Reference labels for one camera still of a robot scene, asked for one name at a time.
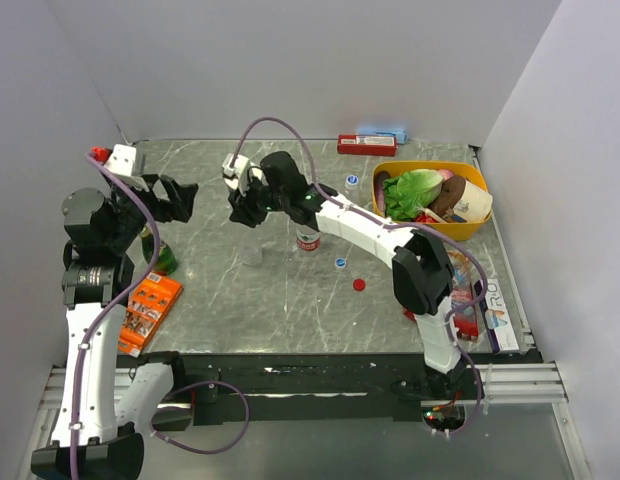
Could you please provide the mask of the red label clear bottle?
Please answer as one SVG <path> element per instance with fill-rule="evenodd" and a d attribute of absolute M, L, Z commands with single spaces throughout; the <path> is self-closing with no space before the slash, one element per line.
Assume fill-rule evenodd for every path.
<path fill-rule="evenodd" d="M 306 225 L 296 226 L 297 247 L 305 252 L 316 251 L 320 246 L 321 234 Z"/>

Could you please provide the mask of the clear plastic bottle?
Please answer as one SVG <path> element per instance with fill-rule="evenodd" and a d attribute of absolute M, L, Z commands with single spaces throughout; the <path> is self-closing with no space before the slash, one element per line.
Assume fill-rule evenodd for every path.
<path fill-rule="evenodd" d="M 260 266 L 264 260 L 264 252 L 268 247 L 268 242 L 250 241 L 246 243 L 240 252 L 241 262 L 249 267 Z"/>

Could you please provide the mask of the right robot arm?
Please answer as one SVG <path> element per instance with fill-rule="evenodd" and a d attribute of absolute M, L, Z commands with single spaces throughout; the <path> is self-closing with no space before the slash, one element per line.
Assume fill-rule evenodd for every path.
<path fill-rule="evenodd" d="M 431 370 L 427 386 L 451 397 L 462 386 L 461 354 L 446 315 L 451 311 L 454 269 L 442 241 L 416 228 L 398 226 L 363 210 L 337 191 L 314 186 L 285 151 L 259 163 L 228 155 L 222 178 L 232 208 L 230 220 L 255 228 L 271 212 L 283 212 L 299 227 L 341 238 L 374 255 L 392 272 L 394 296 L 414 315 Z"/>

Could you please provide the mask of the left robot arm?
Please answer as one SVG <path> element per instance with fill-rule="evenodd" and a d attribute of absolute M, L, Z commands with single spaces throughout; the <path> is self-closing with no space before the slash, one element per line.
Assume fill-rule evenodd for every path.
<path fill-rule="evenodd" d="M 30 470 L 41 479 L 138 478 L 159 403 L 187 392 L 180 355 L 160 352 L 137 366 L 121 398 L 114 393 L 119 334 L 139 284 L 127 251 L 149 219 L 188 222 L 198 192 L 169 176 L 143 179 L 141 188 L 111 181 L 108 194 L 83 188 L 62 203 L 68 355 L 50 443 L 31 456 Z"/>

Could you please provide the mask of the capped clear bottle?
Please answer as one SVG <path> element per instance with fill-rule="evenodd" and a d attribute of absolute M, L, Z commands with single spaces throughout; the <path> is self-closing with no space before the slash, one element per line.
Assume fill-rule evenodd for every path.
<path fill-rule="evenodd" d="M 360 187 L 360 180 L 357 175 L 348 175 L 345 179 L 345 188 L 347 190 L 357 190 Z"/>

